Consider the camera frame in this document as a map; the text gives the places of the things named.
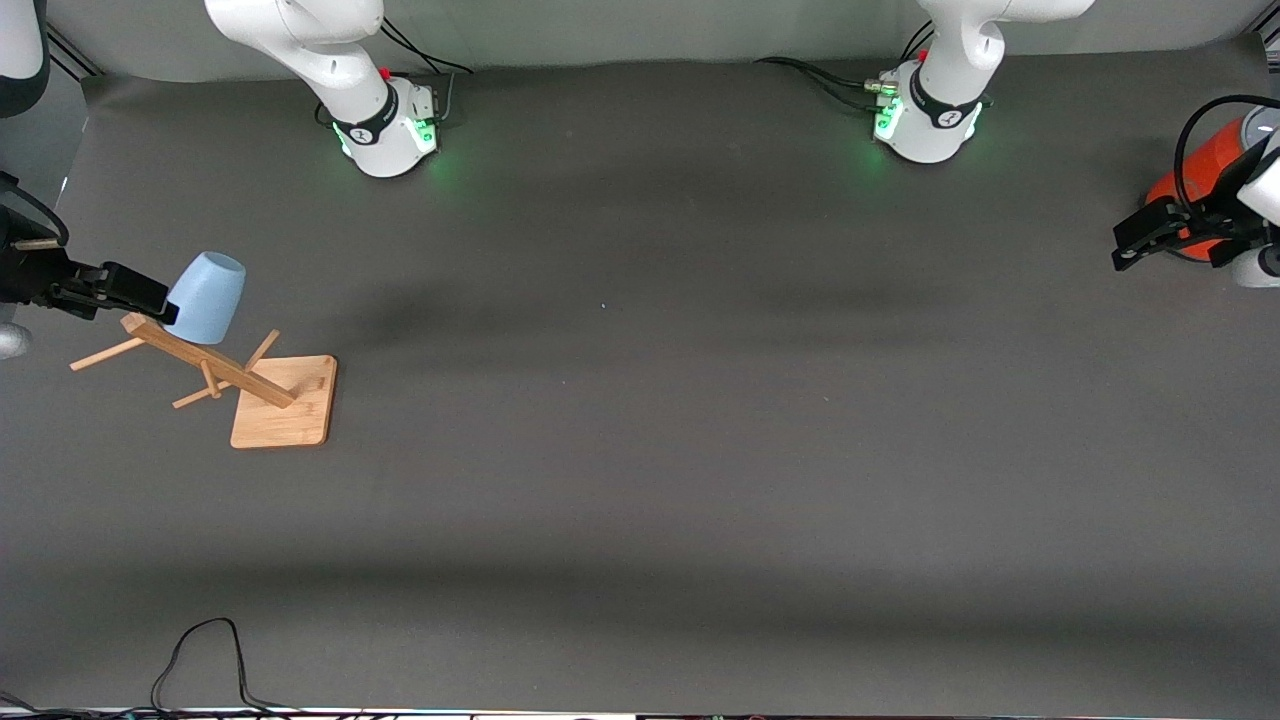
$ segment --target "square wooden board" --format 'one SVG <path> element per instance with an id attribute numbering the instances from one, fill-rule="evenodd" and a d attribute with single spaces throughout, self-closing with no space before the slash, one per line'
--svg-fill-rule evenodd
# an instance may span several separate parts
<path id="1" fill-rule="evenodd" d="M 232 447 L 308 446 L 320 445 L 329 437 L 333 386 L 338 379 L 337 357 L 264 357 L 253 365 L 253 372 L 292 392 L 297 400 L 282 409 L 241 391 L 232 425 Z"/>

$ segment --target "wooden mug tree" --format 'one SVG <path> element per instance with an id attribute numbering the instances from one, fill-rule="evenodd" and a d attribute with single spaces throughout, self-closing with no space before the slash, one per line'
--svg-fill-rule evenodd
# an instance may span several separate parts
<path id="1" fill-rule="evenodd" d="M 170 334 L 146 315 L 129 313 L 120 318 L 120 325 L 132 336 L 131 340 L 72 363 L 72 370 L 79 372 L 134 347 L 150 345 L 195 365 L 205 378 L 205 388 L 175 400 L 174 409 L 206 397 L 216 400 L 230 387 L 241 389 L 232 425 L 232 447 L 311 446 L 320 445 L 329 437 L 333 387 L 338 377 L 338 360 L 333 355 L 265 357 L 266 351 L 280 337 L 279 331 L 271 331 L 248 363 L 241 365 L 209 346 Z"/>

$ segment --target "orange cylinder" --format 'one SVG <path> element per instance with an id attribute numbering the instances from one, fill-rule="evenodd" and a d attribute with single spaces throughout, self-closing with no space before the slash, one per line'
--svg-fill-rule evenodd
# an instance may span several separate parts
<path id="1" fill-rule="evenodd" d="M 1213 183 L 1217 182 L 1217 176 L 1222 174 L 1222 170 L 1228 165 L 1244 154 L 1244 143 L 1240 140 L 1240 128 L 1243 126 L 1244 118 L 1231 120 L 1226 127 L 1217 131 L 1208 142 L 1201 145 L 1194 152 L 1187 156 L 1183 163 L 1183 178 L 1187 181 L 1187 197 L 1189 200 L 1199 200 L 1208 195 L 1213 190 Z M 1178 191 L 1174 190 L 1172 172 L 1160 178 L 1160 182 L 1151 188 L 1151 192 L 1147 193 L 1147 202 L 1166 195 L 1178 197 Z M 1189 231 L 1181 231 L 1179 234 L 1181 237 L 1190 237 Z M 1208 249 L 1217 245 L 1217 242 L 1216 240 L 1208 240 L 1184 247 L 1181 252 L 1197 260 L 1208 260 Z"/>

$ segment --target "blue cup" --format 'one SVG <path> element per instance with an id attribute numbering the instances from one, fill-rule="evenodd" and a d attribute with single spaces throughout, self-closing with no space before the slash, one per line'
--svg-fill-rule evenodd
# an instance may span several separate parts
<path id="1" fill-rule="evenodd" d="M 169 333 L 200 345 L 221 342 L 243 291 L 244 265 L 221 252 L 201 252 L 169 291 L 169 302 L 178 306 Z"/>

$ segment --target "table surface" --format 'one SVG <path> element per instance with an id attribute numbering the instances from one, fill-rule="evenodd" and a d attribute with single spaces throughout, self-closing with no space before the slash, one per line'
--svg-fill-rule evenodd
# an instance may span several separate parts
<path id="1" fill-rule="evenodd" d="M 786 68 L 495 70 L 390 181 L 301 83 L 93 86 L 74 255 L 239 259 L 220 350 L 334 354 L 335 415 L 234 451 L 160 352 L 68 372 L 118 314 L 20 311 L 3 685 L 143 702 L 230 615 L 311 706 L 1274 717 L 1280 295 L 1108 258 L 1265 86 L 1252 37 L 1011 58 L 918 167 Z M 234 705 L 188 652 L 166 702 Z"/>

